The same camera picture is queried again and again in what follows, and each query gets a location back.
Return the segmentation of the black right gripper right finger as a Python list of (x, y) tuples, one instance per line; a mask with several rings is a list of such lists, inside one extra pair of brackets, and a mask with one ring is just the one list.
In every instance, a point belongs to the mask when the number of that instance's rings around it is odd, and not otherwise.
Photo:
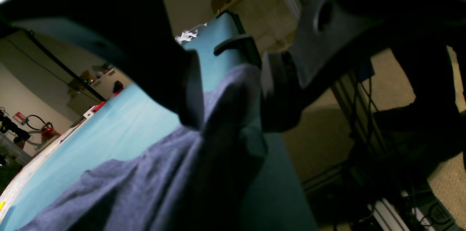
[(393, 45), (465, 26), (465, 0), (306, 0), (288, 51), (262, 59), (265, 132), (301, 112), (361, 61)]

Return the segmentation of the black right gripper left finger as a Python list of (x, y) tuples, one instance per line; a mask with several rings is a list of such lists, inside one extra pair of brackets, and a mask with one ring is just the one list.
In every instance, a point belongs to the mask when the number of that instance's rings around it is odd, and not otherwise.
[(163, 0), (1, 0), (1, 20), (88, 50), (181, 124), (202, 127), (199, 57), (176, 42)]

